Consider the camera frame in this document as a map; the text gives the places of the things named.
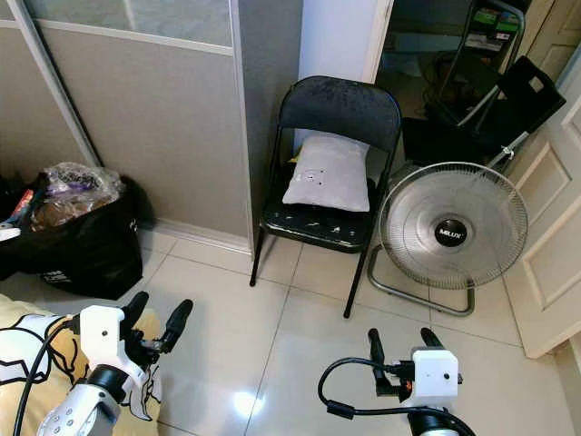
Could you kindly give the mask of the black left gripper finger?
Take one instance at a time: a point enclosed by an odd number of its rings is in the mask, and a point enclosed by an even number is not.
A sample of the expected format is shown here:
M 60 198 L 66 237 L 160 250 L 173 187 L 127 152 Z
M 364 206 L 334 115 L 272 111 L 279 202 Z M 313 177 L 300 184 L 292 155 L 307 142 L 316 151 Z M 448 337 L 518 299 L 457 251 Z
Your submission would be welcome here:
M 137 292 L 130 301 L 122 307 L 123 319 L 121 320 L 121 332 L 132 332 L 134 325 L 141 316 L 148 304 L 149 294 Z
M 191 312 L 192 300 L 190 299 L 182 300 L 177 308 L 174 308 L 169 320 L 166 321 L 165 331 L 159 337 L 160 353 L 169 353 L 172 351 L 175 344 L 179 341 L 179 338 L 185 332 L 188 317 L 190 317 Z

